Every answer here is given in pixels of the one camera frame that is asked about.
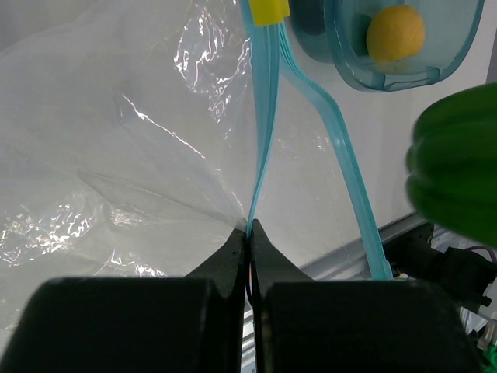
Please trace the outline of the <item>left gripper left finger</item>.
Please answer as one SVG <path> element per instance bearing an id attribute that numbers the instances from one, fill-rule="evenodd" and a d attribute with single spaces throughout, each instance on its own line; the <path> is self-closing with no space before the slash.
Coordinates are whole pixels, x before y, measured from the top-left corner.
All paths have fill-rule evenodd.
<path id="1" fill-rule="evenodd" d="M 246 238 L 234 230 L 192 272 L 59 277 L 30 297 L 3 372 L 238 372 Z"/>

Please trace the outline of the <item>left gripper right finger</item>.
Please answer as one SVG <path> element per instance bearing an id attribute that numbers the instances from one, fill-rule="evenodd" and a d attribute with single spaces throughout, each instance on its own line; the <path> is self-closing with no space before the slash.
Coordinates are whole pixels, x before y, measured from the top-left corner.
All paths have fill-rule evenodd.
<path id="1" fill-rule="evenodd" d="M 426 281 L 314 281 L 249 240 L 259 372 L 480 372 L 454 303 Z"/>

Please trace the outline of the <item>clear zip top bag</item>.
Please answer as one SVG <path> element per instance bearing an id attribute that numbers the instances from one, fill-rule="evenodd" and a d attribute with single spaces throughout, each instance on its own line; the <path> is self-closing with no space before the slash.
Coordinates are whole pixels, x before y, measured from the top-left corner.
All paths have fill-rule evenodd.
<path id="1" fill-rule="evenodd" d="M 261 223 L 387 280 L 337 102 L 249 1 L 98 1 L 1 52 L 1 331 L 54 277 L 180 277 Z"/>

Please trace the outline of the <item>green bell pepper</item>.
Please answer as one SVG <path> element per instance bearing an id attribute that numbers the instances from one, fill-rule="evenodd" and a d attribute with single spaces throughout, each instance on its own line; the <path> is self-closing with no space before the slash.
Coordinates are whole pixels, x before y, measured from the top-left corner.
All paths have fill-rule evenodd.
<path id="1" fill-rule="evenodd" d="M 445 97 L 415 122 L 405 189 L 428 221 L 496 245 L 496 84 Z"/>

